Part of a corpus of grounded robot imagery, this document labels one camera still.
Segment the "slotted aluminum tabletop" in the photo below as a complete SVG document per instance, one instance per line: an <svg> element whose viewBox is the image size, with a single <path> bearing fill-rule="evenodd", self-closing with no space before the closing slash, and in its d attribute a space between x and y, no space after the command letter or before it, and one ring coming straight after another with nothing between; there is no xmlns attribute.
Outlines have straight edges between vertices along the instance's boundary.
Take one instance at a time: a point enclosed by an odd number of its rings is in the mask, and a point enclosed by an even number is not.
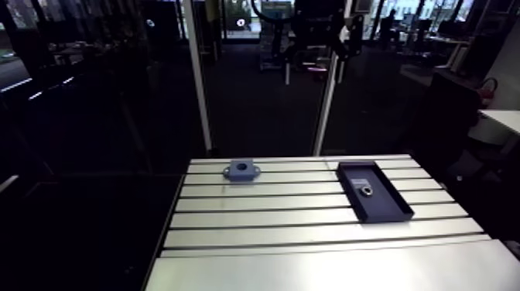
<svg viewBox="0 0 520 291"><path fill-rule="evenodd" d="M415 211L359 224L339 161L374 160ZM520 266L408 155L254 159L252 183L229 159L187 170L149 291L513 290Z"/></svg>

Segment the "gray plastic part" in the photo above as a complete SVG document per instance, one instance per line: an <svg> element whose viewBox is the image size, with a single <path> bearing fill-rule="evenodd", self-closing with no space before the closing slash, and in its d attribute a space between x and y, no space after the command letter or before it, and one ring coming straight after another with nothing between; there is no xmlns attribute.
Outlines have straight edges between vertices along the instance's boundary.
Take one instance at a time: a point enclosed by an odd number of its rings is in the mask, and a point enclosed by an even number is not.
<svg viewBox="0 0 520 291"><path fill-rule="evenodd" d="M224 177L226 179L239 181L253 181L259 174L260 168L253 164L252 159L234 159L231 160L229 167L224 169Z"/></svg>

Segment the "fire extinguisher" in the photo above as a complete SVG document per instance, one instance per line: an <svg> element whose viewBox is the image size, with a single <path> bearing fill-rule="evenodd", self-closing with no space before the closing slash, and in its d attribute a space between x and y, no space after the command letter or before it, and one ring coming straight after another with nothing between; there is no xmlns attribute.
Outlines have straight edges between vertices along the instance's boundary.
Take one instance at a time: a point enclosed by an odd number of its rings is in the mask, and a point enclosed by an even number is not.
<svg viewBox="0 0 520 291"><path fill-rule="evenodd" d="M481 96L481 108L487 108L493 101L494 92L498 88L498 80L495 78L488 78L482 81L481 87L477 89L478 94Z"/></svg>

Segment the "black tray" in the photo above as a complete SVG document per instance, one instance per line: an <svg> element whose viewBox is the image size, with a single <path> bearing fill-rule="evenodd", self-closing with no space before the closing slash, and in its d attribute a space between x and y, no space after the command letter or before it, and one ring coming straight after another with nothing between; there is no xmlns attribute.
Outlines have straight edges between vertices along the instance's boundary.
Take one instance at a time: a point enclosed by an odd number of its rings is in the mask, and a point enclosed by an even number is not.
<svg viewBox="0 0 520 291"><path fill-rule="evenodd" d="M376 163L342 162L338 164L336 174L357 218L362 223L412 219L412 208ZM372 194L368 196L363 193L363 187L371 188Z"/></svg>

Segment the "metal nut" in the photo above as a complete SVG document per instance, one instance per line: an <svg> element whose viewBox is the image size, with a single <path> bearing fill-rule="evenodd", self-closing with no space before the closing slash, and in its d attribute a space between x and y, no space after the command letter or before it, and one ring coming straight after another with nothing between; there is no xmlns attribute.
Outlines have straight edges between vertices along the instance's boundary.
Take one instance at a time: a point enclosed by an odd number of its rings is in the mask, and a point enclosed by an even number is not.
<svg viewBox="0 0 520 291"><path fill-rule="evenodd" d="M365 196L372 196L373 192L372 192L372 188L370 188L369 186L363 186L361 189L360 189L361 193Z"/></svg>

